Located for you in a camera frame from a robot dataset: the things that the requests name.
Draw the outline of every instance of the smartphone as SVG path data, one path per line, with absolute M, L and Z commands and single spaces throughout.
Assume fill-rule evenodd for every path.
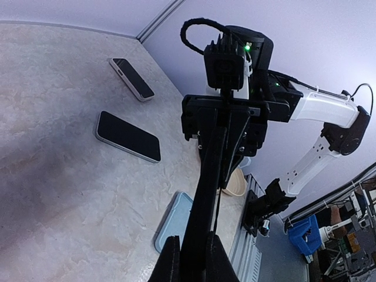
M 154 92 L 126 59 L 112 58 L 110 59 L 110 65 L 138 100 L 145 102 L 153 99 L 155 96 Z
M 108 112 L 101 112 L 96 137 L 152 163 L 160 162 L 159 140 L 156 136 L 125 122 Z

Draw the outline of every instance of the gray floor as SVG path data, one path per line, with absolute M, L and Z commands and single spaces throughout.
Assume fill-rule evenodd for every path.
M 277 216 L 271 218 L 270 237 L 259 235 L 256 246 L 263 254 L 259 282 L 308 281 L 307 263 L 284 234 Z

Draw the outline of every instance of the blue bin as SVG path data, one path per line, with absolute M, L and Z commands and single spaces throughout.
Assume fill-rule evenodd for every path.
M 288 238 L 301 254 L 305 256 L 313 254 L 322 245 L 316 216 L 310 216 L 294 224 L 288 229 Z

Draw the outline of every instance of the marble surface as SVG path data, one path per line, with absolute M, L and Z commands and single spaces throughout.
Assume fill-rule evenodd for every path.
M 109 57 L 127 58 L 156 97 L 136 100 Z M 166 207 L 199 177 L 181 100 L 136 40 L 0 24 L 0 281 L 147 281 Z M 162 161 L 98 141 L 101 110 L 156 135 Z M 228 252 L 242 202 L 221 201 Z

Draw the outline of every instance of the beige bowl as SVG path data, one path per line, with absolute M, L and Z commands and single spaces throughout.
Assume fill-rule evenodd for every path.
M 247 190 L 248 183 L 244 179 L 244 174 L 241 169 L 235 169 L 230 176 L 229 183 L 226 189 L 222 190 L 230 196 L 241 197 Z

